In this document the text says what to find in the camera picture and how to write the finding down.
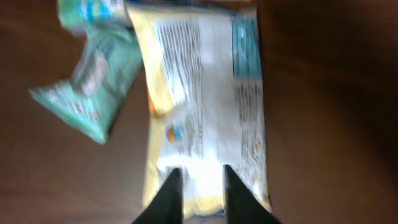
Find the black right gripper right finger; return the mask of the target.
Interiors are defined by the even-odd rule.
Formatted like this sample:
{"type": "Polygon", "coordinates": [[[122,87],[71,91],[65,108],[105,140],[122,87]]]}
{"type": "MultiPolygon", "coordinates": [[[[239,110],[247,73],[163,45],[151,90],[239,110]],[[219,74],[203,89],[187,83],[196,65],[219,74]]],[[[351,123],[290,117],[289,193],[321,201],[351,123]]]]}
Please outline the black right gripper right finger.
{"type": "Polygon", "coordinates": [[[280,224],[253,196],[237,173],[224,165],[224,210],[227,224],[280,224]]]}

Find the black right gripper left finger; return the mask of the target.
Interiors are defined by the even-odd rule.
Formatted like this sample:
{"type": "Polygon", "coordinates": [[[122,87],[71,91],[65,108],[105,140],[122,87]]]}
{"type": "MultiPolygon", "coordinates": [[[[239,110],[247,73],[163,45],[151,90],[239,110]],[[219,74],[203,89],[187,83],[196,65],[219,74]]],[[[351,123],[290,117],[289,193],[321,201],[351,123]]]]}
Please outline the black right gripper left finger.
{"type": "Polygon", "coordinates": [[[175,168],[169,174],[151,203],[132,224],[182,224],[182,187],[182,171],[179,168],[175,168]]]}

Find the cream snack bag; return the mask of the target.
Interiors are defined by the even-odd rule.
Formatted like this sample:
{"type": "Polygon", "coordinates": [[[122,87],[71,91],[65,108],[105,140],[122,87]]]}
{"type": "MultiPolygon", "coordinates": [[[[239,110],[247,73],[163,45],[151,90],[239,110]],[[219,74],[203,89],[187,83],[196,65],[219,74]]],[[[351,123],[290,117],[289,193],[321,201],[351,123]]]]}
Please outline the cream snack bag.
{"type": "Polygon", "coordinates": [[[126,9],[149,99],[144,206],[179,168],[184,217],[220,213],[229,165],[270,210],[257,8],[129,2],[126,9]]]}

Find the teal white tissue packet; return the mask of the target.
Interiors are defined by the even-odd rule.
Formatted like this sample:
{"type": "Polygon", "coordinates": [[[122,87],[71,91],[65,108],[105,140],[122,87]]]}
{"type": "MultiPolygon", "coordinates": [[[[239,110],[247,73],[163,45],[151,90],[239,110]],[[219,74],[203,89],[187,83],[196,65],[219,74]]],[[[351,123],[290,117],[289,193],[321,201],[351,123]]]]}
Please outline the teal white tissue packet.
{"type": "Polygon", "coordinates": [[[132,28],[91,24],[85,32],[85,47],[70,78],[29,93],[65,123],[104,144],[143,61],[132,28]]]}

